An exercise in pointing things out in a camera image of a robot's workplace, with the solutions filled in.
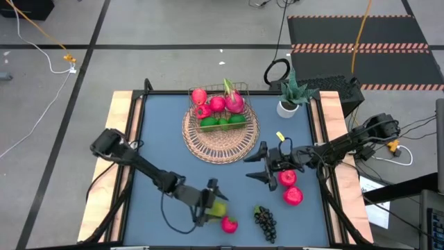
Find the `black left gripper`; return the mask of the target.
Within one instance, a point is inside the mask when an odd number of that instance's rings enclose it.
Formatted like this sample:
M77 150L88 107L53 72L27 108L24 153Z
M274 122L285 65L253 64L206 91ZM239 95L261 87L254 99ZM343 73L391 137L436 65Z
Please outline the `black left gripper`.
M229 201L229 199L219 190L217 178L211 178L207 182L207 189L203 190L198 190L188 185L179 185L173 191L173 197L188 206L197 206L203 209L212 208L216 197ZM202 215L194 217L193 222L195 226L203 227L210 220L222 218L223 216L203 213Z

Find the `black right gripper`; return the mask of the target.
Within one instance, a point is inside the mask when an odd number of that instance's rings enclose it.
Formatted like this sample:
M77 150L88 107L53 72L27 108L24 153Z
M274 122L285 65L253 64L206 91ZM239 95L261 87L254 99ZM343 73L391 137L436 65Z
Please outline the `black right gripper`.
M303 173L305 172L305 167L313 169L313 146L293 147L292 139L284 138L284 142L287 140L291 146L291 152L288 154L282 152L282 142L280 142L276 148L268 150L267 143L261 141L257 153L244 158L244 162L253 163L263 160L266 163L267 170L249 173L246 174L246 176L267 184L269 190L272 192L275 191L278 186L276 177L274 177L272 173L283 172L286 170L298 170Z

